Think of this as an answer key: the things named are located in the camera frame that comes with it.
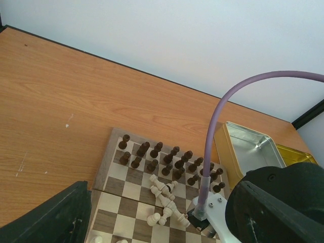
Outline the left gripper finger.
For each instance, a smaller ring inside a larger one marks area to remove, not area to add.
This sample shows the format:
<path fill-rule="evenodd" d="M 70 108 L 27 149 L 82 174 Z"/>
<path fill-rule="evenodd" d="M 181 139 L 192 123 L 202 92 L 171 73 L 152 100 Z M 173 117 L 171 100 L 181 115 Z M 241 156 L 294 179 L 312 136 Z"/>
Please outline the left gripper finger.
<path fill-rule="evenodd" d="M 1 242 L 84 242 L 91 215 L 87 181 L 77 181 L 1 227 Z"/>

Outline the white chess pawn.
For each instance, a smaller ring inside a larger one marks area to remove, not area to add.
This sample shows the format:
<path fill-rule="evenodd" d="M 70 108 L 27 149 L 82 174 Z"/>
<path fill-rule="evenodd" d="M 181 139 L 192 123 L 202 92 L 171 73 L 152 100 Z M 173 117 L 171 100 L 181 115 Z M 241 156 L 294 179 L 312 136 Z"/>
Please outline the white chess pawn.
<path fill-rule="evenodd" d="M 160 217 L 161 217 L 160 213 L 154 213 L 147 217 L 146 222 L 149 226 L 154 226 L 159 222 Z"/>

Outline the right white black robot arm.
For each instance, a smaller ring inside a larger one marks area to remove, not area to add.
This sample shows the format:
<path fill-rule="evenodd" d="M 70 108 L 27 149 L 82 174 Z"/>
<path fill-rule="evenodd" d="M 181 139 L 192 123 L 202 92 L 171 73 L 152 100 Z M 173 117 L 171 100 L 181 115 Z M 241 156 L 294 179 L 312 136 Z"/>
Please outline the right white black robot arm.
<path fill-rule="evenodd" d="M 225 220 L 241 242 L 323 242 L 323 168 L 249 171 L 229 196 Z"/>

